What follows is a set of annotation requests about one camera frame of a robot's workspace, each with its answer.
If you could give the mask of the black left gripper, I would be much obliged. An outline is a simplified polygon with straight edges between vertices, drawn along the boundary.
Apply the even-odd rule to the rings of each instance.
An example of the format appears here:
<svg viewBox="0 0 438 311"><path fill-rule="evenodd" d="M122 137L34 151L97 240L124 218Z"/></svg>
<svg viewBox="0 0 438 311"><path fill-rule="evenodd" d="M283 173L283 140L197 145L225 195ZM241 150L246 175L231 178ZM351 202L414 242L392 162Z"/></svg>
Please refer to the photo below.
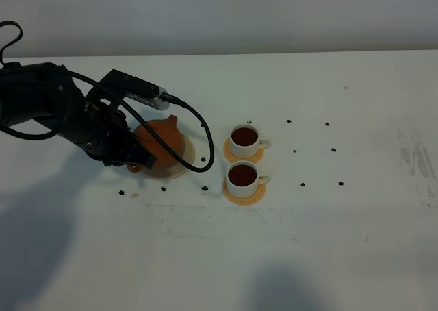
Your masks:
<svg viewBox="0 0 438 311"><path fill-rule="evenodd" d="M129 164L152 169L157 160L134 138L114 100L106 104L83 95L72 97L71 142L105 166Z"/></svg>

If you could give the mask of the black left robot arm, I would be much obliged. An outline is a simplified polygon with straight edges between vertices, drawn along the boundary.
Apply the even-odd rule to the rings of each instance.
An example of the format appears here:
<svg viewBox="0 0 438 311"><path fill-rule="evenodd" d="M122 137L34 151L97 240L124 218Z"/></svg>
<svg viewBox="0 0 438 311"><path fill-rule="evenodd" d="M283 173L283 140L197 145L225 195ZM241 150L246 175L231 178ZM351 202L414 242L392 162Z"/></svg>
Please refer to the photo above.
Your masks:
<svg viewBox="0 0 438 311"><path fill-rule="evenodd" d="M106 166L151 168L156 156L134 136L119 106L126 96L158 96L158 86L113 69L84 95L74 80L65 66L50 62L1 69L1 127L34 120L49 132L21 134L23 140L58 135Z"/></svg>

